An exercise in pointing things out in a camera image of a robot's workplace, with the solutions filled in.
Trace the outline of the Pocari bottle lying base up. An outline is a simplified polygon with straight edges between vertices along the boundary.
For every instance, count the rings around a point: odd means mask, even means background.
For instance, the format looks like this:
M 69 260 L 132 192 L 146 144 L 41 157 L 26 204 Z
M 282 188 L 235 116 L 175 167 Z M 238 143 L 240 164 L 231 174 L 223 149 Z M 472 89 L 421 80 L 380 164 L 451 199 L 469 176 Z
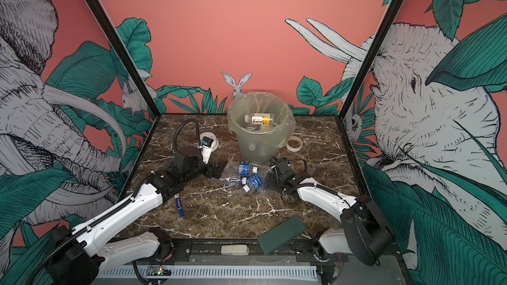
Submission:
M 216 186 L 232 186 L 243 187 L 245 185 L 245 177 L 239 174 L 223 173 L 220 178 L 211 178 L 209 183 Z

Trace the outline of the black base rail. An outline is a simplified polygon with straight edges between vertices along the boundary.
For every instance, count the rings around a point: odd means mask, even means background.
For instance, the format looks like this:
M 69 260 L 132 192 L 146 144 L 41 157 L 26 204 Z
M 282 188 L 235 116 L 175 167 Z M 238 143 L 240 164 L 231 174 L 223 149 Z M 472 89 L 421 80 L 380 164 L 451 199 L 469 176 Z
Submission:
M 188 263 L 205 256 L 212 257 L 266 257 L 268 259 L 294 257 L 298 263 L 324 265 L 328 263 L 348 262 L 353 258 L 351 254 L 326 254 L 316 240 L 293 239 L 278 246 L 269 253 L 265 253 L 256 239 L 199 239 L 174 238 L 173 251 L 166 260 L 169 264 Z

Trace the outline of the green mesh trash bin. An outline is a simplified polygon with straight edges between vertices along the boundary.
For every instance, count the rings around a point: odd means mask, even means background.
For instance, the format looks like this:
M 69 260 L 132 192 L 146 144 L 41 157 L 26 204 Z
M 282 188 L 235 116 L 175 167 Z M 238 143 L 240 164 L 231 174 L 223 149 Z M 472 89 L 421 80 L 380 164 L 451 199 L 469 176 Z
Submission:
M 273 124 L 247 124 L 244 116 L 253 113 L 272 114 Z M 244 159 L 260 164 L 268 162 L 285 147 L 296 129 L 289 105 L 269 92 L 249 92 L 234 98 L 227 109 L 227 121 Z

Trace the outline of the dark green sponge block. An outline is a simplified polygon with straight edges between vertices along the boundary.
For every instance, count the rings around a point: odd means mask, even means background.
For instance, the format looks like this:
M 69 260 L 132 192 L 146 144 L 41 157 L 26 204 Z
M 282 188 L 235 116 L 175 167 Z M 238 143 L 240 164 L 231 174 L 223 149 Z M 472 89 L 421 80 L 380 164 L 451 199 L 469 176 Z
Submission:
M 305 230 L 306 227 L 300 217 L 293 216 L 259 236 L 257 242 L 263 254 L 269 255 Z

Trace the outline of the white remote on rail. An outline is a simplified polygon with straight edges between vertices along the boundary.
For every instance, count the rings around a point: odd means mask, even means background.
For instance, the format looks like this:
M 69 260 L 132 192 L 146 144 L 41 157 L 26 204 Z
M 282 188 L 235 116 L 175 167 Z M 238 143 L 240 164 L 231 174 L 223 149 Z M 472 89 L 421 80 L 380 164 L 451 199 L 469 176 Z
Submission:
M 248 255 L 249 252 L 250 252 L 250 249 L 246 244 L 222 245 L 221 249 L 220 249 L 220 253 L 222 255 L 244 256 L 244 255 Z

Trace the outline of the white tape roll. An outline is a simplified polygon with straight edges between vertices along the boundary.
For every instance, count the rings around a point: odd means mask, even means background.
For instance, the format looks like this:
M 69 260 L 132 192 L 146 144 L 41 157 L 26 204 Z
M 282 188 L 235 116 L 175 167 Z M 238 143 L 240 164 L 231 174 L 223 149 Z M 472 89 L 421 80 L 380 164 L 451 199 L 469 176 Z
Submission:
M 297 153 L 302 149 L 303 145 L 304 141 L 300 137 L 293 135 L 289 137 L 286 143 L 286 149 L 292 153 Z

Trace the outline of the orange label vitamin bottle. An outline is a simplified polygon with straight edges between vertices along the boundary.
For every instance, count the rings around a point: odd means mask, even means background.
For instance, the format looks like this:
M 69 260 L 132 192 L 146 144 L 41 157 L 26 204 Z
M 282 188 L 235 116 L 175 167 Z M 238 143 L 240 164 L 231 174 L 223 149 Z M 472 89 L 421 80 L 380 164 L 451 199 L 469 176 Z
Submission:
M 253 113 L 244 116 L 244 121 L 251 125 L 272 125 L 273 115 L 267 113 Z

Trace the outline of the clear bottle white cap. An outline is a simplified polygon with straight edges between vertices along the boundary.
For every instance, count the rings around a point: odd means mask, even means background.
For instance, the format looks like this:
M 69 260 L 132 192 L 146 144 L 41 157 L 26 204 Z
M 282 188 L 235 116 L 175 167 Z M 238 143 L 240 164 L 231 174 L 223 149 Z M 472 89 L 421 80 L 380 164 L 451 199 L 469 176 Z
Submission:
M 246 194 L 252 194 L 256 191 L 261 191 L 264 189 L 264 181 L 259 174 L 252 174 L 246 180 L 246 184 L 243 186 L 243 191 Z

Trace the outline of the blue marker pen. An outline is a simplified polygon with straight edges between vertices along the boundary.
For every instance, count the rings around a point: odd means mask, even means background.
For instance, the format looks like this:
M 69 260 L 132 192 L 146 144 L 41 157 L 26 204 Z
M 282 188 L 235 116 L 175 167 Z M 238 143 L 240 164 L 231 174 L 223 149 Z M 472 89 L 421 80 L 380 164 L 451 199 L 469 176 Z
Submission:
M 183 218 L 184 217 L 184 209 L 182 206 L 182 201 L 181 201 L 180 195 L 177 193 L 177 194 L 175 194 L 174 197 L 175 197 L 175 203 L 176 203 L 178 215 L 180 218 Z

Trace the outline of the black enclosure frame post left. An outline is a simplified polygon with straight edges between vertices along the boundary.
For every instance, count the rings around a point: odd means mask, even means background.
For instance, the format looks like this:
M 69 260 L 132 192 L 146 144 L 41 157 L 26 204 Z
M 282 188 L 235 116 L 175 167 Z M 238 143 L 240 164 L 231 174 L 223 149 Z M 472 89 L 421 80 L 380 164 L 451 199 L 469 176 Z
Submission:
M 141 79 L 137 67 L 135 66 L 133 59 L 129 55 L 125 44 L 122 42 L 116 28 L 112 24 L 110 17 L 101 4 L 100 0 L 85 0 L 92 14 L 94 15 L 97 23 L 99 23 L 102 31 L 111 43 L 113 50 L 120 58 L 120 63 L 125 67 L 129 76 L 133 79 L 136 87 L 139 89 L 141 96 L 146 101 L 149 109 L 154 114 L 155 120 L 159 120 L 162 114 L 158 110 L 153 97 L 149 94 L 144 81 Z

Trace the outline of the black enclosure frame post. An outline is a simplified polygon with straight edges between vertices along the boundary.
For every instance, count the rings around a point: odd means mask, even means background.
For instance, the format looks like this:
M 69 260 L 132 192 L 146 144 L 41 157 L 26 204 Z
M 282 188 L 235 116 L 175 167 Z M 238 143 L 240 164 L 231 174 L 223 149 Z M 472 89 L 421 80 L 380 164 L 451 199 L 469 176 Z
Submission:
M 101 4 L 100 0 L 85 0 L 92 14 L 94 15 L 97 23 L 99 23 L 102 31 L 111 43 L 113 50 L 120 58 L 120 63 L 125 67 L 129 76 L 133 79 L 136 87 L 139 89 L 141 96 L 146 101 L 149 109 L 154 114 L 155 120 L 159 120 L 162 114 L 158 110 L 153 97 L 149 94 L 144 81 L 141 79 L 137 67 L 135 66 L 133 59 L 129 55 L 125 44 L 122 42 L 116 28 L 112 24 L 110 17 Z
M 390 0 L 388 8 L 385 11 L 383 19 L 378 27 L 377 33 L 375 34 L 373 41 L 367 51 L 367 55 L 361 63 L 359 72 L 355 77 L 355 80 L 353 81 L 353 85 L 347 95 L 345 103 L 343 104 L 343 107 L 339 112 L 338 118 L 340 121 L 343 121 L 345 119 L 347 112 L 352 106 L 354 97 L 359 91 L 365 77 L 370 72 L 375 57 L 378 55 L 380 48 L 382 47 L 382 44 L 389 33 L 389 29 L 392 26 L 404 1 L 405 0 Z

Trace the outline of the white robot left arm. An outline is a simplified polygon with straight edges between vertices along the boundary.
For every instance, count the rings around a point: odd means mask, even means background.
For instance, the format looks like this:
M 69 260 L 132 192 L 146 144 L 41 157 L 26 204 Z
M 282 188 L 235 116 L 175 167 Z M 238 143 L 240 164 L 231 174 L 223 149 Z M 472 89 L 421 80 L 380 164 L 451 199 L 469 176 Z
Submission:
M 137 237 L 112 241 L 118 233 L 149 211 L 179 194 L 191 180 L 204 175 L 218 178 L 227 162 L 204 163 L 197 158 L 171 164 L 144 178 L 131 195 L 72 230 L 58 228 L 50 235 L 46 257 L 26 279 L 35 284 L 46 271 L 54 284 L 91 284 L 106 271 L 158 253 L 170 257 L 172 239 L 160 228 Z

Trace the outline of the Pocari bottle near bin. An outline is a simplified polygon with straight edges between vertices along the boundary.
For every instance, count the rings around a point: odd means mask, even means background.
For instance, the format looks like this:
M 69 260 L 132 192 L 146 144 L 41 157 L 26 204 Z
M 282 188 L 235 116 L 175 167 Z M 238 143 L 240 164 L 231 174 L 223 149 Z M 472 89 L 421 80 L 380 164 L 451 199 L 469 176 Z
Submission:
M 258 173 L 260 167 L 249 162 L 229 161 L 222 175 L 226 178 L 248 178 Z

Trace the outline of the black enclosure frame post right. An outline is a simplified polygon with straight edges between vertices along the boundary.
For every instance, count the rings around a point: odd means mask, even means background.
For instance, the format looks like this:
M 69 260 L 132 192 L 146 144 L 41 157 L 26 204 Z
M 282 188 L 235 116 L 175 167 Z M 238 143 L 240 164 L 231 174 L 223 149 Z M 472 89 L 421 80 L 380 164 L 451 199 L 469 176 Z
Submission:
M 382 44 L 389 33 L 389 29 L 392 26 L 404 1 L 405 0 L 390 0 L 388 8 L 385 11 L 383 19 L 378 27 L 377 33 L 375 34 L 373 41 L 367 51 L 367 55 L 361 63 L 359 72 L 355 77 L 355 80 L 353 81 L 353 85 L 347 95 L 345 103 L 343 104 L 343 107 L 339 112 L 338 118 L 340 121 L 343 121 L 345 119 L 347 112 L 352 106 L 354 97 L 359 91 L 365 77 L 370 72 L 375 57 L 378 55 L 380 48 L 382 47 Z

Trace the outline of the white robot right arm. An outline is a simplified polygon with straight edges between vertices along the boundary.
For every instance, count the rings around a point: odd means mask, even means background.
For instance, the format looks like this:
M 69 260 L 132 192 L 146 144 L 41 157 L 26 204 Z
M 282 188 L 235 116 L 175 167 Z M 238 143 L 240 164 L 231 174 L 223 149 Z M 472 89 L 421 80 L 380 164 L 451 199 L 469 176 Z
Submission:
M 392 227 L 375 201 L 366 195 L 340 193 L 304 174 L 284 179 L 275 171 L 267 175 L 267 187 L 311 203 L 338 220 L 339 228 L 328 228 L 314 237 L 312 251 L 318 261 L 326 261 L 333 254 L 347 254 L 373 266 L 393 243 Z

